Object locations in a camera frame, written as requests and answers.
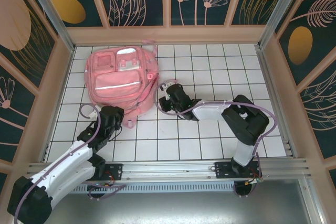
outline enclosure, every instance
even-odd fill
[[[88,57],[130,45],[153,50],[144,40],[158,47],[159,83],[176,79],[192,99],[207,101],[243,94],[275,114],[277,128],[257,149],[264,183],[253,196],[235,198],[235,180],[211,170],[234,154],[238,139],[228,125],[182,120],[153,106],[98,152],[122,165],[118,183],[127,188],[102,203],[86,202],[87,187],[78,185],[46,223],[60,216],[62,223],[105,223],[91,219],[98,215],[106,223],[335,222],[335,0],[0,0],[0,6],[3,223],[13,222],[7,206],[14,182],[54,162],[91,121],[79,113],[90,102]],[[206,209],[199,200],[209,203]],[[109,206],[116,211],[107,214]]]

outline white tiled floor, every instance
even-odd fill
[[[46,162],[59,157],[89,124],[79,107],[90,102],[83,72],[93,51],[106,47],[78,47],[62,96]],[[254,45],[159,45],[160,82],[177,79],[193,99],[230,100],[243,94],[256,105],[273,111]],[[85,107],[84,114],[91,108]],[[231,158],[237,139],[228,125],[215,121],[185,121],[158,113],[155,106],[138,117],[98,154],[106,161],[169,161]],[[261,157],[286,156],[279,129],[258,146]]]

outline reflective strip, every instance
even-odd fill
[[[121,88],[121,87],[127,87],[135,84],[139,84],[140,81],[132,82],[132,83],[127,83],[123,85],[117,85],[117,86],[106,86],[106,87],[101,87],[101,88],[96,88],[96,89],[114,89],[114,88]]]

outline pink backpack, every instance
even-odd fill
[[[158,86],[158,63],[153,52],[138,46],[94,52],[85,66],[85,83],[93,104],[124,109],[123,124],[132,128],[137,116],[149,110]]]

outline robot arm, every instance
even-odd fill
[[[231,162],[232,170],[239,175],[249,168],[257,140],[269,123],[269,119],[263,112],[249,106],[190,99],[180,84],[172,82],[162,85],[161,90],[164,91],[165,96],[159,99],[159,103],[164,112],[187,111],[181,114],[186,120],[226,121],[238,138],[237,148]],[[233,102],[252,104],[243,95],[238,95]]]
[[[93,176],[102,176],[105,159],[97,155],[97,152],[107,144],[113,133],[120,128],[124,111],[118,107],[105,106],[99,114],[101,125],[97,136],[89,144],[85,143],[97,130],[98,121],[92,122],[81,132],[77,141],[74,141],[73,145],[47,168],[29,179],[22,176],[14,183],[7,208],[10,214],[15,214],[22,196],[41,177],[43,177],[43,180],[30,192],[20,209],[18,219],[24,224],[44,223],[54,207],[76,186]],[[44,174],[51,167],[83,144],[85,145],[82,148],[68,156],[44,177]]]

